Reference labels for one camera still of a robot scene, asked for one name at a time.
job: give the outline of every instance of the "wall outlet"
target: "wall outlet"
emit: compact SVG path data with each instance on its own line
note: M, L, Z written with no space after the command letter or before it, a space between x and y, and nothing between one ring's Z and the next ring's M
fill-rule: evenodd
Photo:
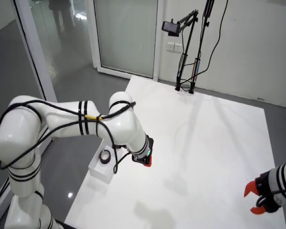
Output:
M175 43L174 51L175 52L182 52L182 44Z
M169 50L169 51L174 51L174 46L175 46L175 43L168 42L167 46L166 46L166 49Z

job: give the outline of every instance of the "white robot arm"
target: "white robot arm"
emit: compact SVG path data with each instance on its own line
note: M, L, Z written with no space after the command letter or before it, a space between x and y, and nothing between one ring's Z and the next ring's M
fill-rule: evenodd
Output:
M42 204L41 156L36 151L47 137L38 141L42 121L50 129L47 135L97 135L111 144L115 153L116 145L126 145L134 162L151 166L153 139L145 134L134 105L126 92L110 98L108 115L100 115L92 101L49 103L30 96L14 98L0 120L0 168L8 169L15 194L5 228L62 228ZM119 163L115 158L114 173Z
M260 215L276 212L286 203L286 163L261 174L245 188L246 197L250 192L260 196L251 212Z

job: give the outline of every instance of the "roll of tape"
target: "roll of tape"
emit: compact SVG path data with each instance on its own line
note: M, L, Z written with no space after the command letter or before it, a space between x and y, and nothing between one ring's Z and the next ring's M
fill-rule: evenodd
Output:
M110 162L111 154L109 150L105 149L103 150L99 155L100 161L102 164L106 165Z

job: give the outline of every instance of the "white platform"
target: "white platform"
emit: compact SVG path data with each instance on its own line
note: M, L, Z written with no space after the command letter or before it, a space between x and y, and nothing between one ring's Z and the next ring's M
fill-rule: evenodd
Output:
M151 168L129 156L109 185L87 173L66 223L78 229L285 229L256 216L246 184L273 168L264 110L132 77L126 89L154 139Z

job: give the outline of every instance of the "glass wall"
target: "glass wall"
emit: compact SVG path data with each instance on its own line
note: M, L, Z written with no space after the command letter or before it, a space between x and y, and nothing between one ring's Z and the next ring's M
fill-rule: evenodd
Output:
M0 0L0 116L17 95L41 98L10 0ZM0 187L7 177L0 170Z
M84 0L29 1L57 100L63 102L93 68Z

